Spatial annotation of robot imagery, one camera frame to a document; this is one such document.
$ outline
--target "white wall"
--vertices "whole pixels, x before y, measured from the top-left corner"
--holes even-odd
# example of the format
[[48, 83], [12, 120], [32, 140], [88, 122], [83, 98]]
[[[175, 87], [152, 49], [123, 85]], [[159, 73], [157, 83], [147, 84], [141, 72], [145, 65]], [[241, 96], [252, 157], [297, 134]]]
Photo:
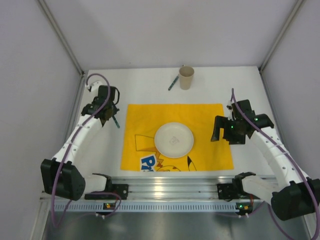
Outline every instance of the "white wall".
[[285, 142], [313, 178], [320, 178], [319, 14], [320, 1], [306, 1], [264, 73]]
[[79, 75], [35, 0], [0, 2], [0, 239], [29, 239]]
[[295, 0], [47, 0], [88, 69], [259, 66]]

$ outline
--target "cartoon drawing on mat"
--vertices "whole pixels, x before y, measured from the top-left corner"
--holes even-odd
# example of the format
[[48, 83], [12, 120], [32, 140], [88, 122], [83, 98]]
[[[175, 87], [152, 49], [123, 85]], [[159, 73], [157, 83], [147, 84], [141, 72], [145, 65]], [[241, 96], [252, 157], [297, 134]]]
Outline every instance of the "cartoon drawing on mat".
[[[140, 158], [140, 171], [142, 172], [181, 172], [172, 164], [172, 158], [163, 156], [155, 146], [155, 139], [150, 136], [135, 135], [135, 150], [145, 152]], [[197, 171], [194, 162], [189, 156], [184, 156], [189, 171]]]

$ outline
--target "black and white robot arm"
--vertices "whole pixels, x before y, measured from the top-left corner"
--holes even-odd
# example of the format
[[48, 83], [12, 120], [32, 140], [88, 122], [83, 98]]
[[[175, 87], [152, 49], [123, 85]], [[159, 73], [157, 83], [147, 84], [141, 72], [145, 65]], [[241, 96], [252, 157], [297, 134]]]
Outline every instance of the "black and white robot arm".
[[[259, 129], [263, 129], [263, 132], [276, 142], [276, 145], [261, 132], [254, 129], [243, 118], [234, 103], [227, 106], [231, 110], [231, 117], [216, 116], [211, 141], [214, 142], [220, 139], [220, 129], [224, 129], [223, 139], [227, 140], [230, 145], [245, 144], [246, 136], [248, 136], [249, 140], [258, 147], [268, 162], [276, 177], [277, 184], [270, 184], [268, 181], [256, 176], [256, 174], [246, 172], [235, 176], [232, 180], [234, 189], [239, 196], [252, 194], [267, 202], [281, 220], [314, 213], [315, 207], [311, 196], [298, 174], [297, 165], [295, 167], [287, 158], [286, 155], [289, 152], [274, 129], [274, 124], [266, 114], [256, 115], [255, 111], [251, 109], [249, 100], [238, 101], [237, 104], [246, 118]], [[301, 172], [307, 179], [319, 205], [320, 180], [311, 180], [304, 171], [301, 170]]]
[[104, 127], [106, 121], [113, 118], [116, 125], [119, 126], [115, 114], [119, 111], [116, 104], [119, 101], [120, 93], [116, 87], [111, 86], [107, 99], [108, 87], [103, 85], [101, 81], [91, 84], [89, 91], [94, 97], [93, 101], [82, 109], [79, 121], [70, 137], [52, 159], [45, 159], [41, 164], [44, 191], [48, 194], [52, 194], [54, 180], [62, 161], [63, 166], [55, 187], [56, 196], [78, 200], [83, 194], [105, 191], [110, 185], [108, 176], [84, 172], [81, 165], [89, 143]]

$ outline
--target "gray floor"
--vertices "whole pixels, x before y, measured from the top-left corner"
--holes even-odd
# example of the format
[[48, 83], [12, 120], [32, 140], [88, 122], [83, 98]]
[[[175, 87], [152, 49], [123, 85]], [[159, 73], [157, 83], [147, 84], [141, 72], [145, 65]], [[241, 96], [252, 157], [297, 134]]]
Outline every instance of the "gray floor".
[[[68, 213], [58, 231], [49, 215], [43, 240], [286, 240], [266, 206], [248, 219], [214, 213], [117, 213], [105, 220], [87, 215], [69, 224], [80, 215]], [[294, 239], [310, 239], [302, 218], [280, 223]]]

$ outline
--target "cup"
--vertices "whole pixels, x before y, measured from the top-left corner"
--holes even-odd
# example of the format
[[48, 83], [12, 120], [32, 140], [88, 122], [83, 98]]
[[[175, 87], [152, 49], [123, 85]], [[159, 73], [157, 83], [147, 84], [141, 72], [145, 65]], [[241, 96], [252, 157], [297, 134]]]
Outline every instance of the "cup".
[[194, 78], [195, 70], [190, 66], [182, 66], [179, 69], [179, 82], [182, 90], [188, 90]]

